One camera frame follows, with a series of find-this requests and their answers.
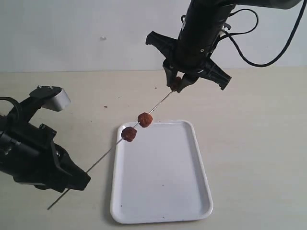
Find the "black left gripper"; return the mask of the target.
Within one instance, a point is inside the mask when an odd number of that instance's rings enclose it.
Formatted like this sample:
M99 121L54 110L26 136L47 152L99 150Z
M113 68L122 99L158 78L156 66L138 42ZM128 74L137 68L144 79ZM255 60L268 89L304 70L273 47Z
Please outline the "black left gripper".
M54 143L52 128L0 117L0 171L20 184L40 190L83 191L91 177L77 166L68 152Z

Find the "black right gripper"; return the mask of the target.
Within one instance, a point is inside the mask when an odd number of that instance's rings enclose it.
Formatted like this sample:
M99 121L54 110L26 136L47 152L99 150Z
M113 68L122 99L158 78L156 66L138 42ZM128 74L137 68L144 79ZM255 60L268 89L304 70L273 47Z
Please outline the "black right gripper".
M154 31L147 35L145 43L156 47L165 57L163 69L167 87L179 76L177 93L199 78L225 89L231 77L211 60L210 54L231 10L231 7L189 7L177 39Z

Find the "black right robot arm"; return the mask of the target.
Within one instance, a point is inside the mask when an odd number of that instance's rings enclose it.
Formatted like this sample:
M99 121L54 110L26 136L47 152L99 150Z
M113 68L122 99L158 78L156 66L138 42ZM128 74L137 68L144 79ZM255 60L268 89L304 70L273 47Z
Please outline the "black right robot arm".
M165 57L163 69L166 85L180 93L199 78L213 81L221 90L231 80L211 60L218 43L230 40L236 33L229 33L231 26L226 20L235 15L235 6L248 6L287 10L299 3L297 0L193 0L187 13L181 16L182 27L177 39L150 32L146 44L156 47Z

